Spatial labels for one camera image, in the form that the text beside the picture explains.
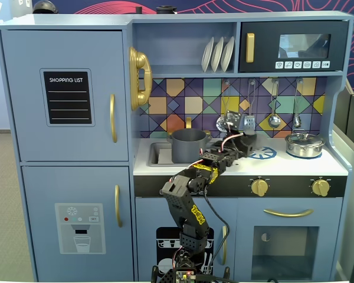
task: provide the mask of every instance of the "blue burner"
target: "blue burner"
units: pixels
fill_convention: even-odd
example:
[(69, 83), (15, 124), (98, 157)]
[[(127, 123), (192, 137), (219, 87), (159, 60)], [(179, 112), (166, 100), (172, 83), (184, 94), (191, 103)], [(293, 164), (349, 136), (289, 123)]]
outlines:
[(277, 152), (274, 149), (264, 146), (264, 148), (261, 150), (255, 150), (254, 153), (249, 157), (253, 159), (270, 159), (276, 156)]

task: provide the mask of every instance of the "blue cabinet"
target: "blue cabinet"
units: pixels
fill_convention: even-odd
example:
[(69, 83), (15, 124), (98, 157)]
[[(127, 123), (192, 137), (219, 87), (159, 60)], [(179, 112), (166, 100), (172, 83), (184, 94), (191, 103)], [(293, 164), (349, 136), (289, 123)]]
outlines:
[[(204, 272), (207, 272), (208, 262), (223, 239), (224, 224), (210, 210), (203, 198), (194, 198), (199, 210), (204, 214), (210, 232), (206, 246)], [(222, 277), (226, 266), (231, 268), (233, 279), (235, 259), (235, 234), (237, 217), (237, 199), (210, 198), (215, 210), (229, 224), (231, 232), (227, 238), (226, 251), (222, 248), (214, 261), (213, 273)], [(154, 265), (159, 266), (160, 275), (172, 267), (172, 256), (179, 245), (178, 228), (176, 227), (168, 203), (164, 198), (136, 199), (136, 233), (137, 233), (137, 264), (139, 281), (149, 281)]]
[(329, 281), (342, 198), (241, 198), (236, 281)]
[(21, 161), (128, 160), (122, 32), (5, 30), (2, 42)]
[(40, 282), (133, 281), (128, 167), (22, 167)]

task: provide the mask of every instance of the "cable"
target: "cable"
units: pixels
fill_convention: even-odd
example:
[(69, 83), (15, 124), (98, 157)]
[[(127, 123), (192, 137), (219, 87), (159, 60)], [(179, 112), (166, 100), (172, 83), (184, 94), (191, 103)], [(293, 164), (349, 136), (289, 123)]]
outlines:
[(239, 152), (239, 149), (237, 148), (237, 146), (236, 146), (234, 140), (231, 140), (231, 142), (232, 142), (232, 145), (234, 146), (235, 150), (236, 150), (237, 152)]
[(198, 161), (191, 163), (191, 164), (190, 164), (188, 167), (186, 167), (186, 168), (190, 168), (191, 166), (196, 165), (197, 163), (200, 163), (200, 162), (202, 162), (202, 161), (203, 161), (203, 159), (199, 159)]
[(173, 268), (175, 267), (175, 258), (176, 258), (176, 254), (182, 249), (182, 246), (179, 247), (179, 249), (177, 251), (175, 251), (175, 253), (173, 254), (173, 258), (172, 258), (172, 266)]
[(220, 249), (222, 248), (222, 246), (223, 246), (225, 240), (227, 240), (228, 235), (230, 234), (230, 226), (229, 226), (228, 223), (226, 223), (226, 221), (218, 214), (218, 212), (214, 209), (214, 207), (212, 206), (212, 204), (211, 204), (210, 201), (208, 200), (208, 198), (207, 198), (207, 188), (208, 188), (208, 186), (205, 187), (205, 189), (204, 189), (204, 194), (203, 194), (206, 203), (207, 203), (208, 206), (211, 208), (212, 212), (217, 216), (217, 218), (219, 218), (220, 221), (223, 222), (224, 225), (227, 227), (227, 234), (223, 237), (223, 240), (221, 241), (221, 243), (220, 243), (220, 245), (219, 245), (217, 251), (214, 253), (214, 256), (212, 257), (210, 263), (209, 263), (208, 266), (207, 266), (207, 270), (210, 270), (211, 265), (214, 263), (215, 257), (218, 255), (218, 253), (219, 253)]
[(225, 144), (228, 140), (233, 139), (234, 137), (240, 137), (240, 136), (242, 136), (242, 135), (243, 135), (243, 133), (240, 133), (240, 134), (233, 134), (232, 136), (229, 136), (229, 137), (225, 138), (224, 141), (222, 142), (221, 150), (223, 151), (224, 144)]

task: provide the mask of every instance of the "circuit board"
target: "circuit board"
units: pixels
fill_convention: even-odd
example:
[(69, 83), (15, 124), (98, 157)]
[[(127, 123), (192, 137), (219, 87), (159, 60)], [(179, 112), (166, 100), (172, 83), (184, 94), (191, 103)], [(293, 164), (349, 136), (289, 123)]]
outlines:
[(187, 271), (187, 270), (176, 271), (175, 283), (195, 283), (194, 271)]

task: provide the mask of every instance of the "microwave window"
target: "microwave window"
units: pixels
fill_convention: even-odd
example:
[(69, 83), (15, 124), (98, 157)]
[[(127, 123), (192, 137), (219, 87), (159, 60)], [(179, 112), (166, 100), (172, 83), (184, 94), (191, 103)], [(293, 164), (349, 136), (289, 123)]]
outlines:
[(329, 34), (282, 34), (278, 58), (327, 58)]

